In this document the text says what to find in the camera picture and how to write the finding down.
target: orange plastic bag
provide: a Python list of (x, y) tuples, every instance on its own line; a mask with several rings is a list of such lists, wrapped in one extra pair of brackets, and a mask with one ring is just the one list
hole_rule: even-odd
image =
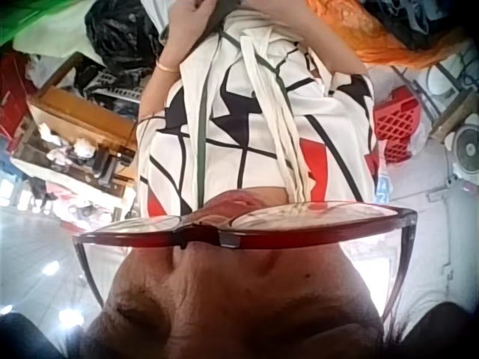
[(429, 50), (413, 52), (389, 34), (381, 22), (370, 15), (357, 0), (306, 0), (367, 64), (430, 67), (458, 52), (465, 40), (461, 30), (443, 35)]

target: person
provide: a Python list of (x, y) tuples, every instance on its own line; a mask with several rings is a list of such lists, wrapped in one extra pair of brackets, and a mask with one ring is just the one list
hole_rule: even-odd
[[(141, 215), (220, 224), (287, 203), (373, 202), (377, 141), (364, 64), (304, 1), (248, 0), (194, 49), (215, 7), (216, 0), (177, 0), (170, 10), (168, 42), (139, 111)], [(339, 245), (323, 247), (134, 249), (82, 351), (87, 358), (372, 355), (383, 326), (369, 291)]]

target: bracelet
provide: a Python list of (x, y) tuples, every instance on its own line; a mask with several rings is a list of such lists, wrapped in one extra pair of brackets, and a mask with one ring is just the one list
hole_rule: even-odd
[(158, 67), (161, 71), (165, 71), (166, 73), (179, 73), (180, 69), (172, 69), (171, 67), (166, 67), (162, 65), (159, 60), (156, 62), (156, 67)]

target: eyeglasses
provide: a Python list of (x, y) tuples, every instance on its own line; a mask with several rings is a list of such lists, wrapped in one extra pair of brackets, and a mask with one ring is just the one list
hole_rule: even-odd
[[(379, 274), (388, 278), (382, 319), (391, 313), (404, 283), (414, 245), (417, 212), (366, 203), (297, 203), (261, 209), (220, 226), (189, 223), (162, 216), (134, 219), (73, 237), (76, 254), (96, 300), (103, 298), (95, 283), (85, 245), (116, 248), (165, 248), (203, 242), (234, 250), (287, 250), (340, 244), (361, 272), (364, 259), (389, 258)], [(389, 233), (397, 233), (397, 241)]]

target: woman's right hand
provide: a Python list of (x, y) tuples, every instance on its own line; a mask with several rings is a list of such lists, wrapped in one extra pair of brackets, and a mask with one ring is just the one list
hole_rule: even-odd
[(306, 0), (245, 0), (244, 4), (292, 28), (312, 14)]

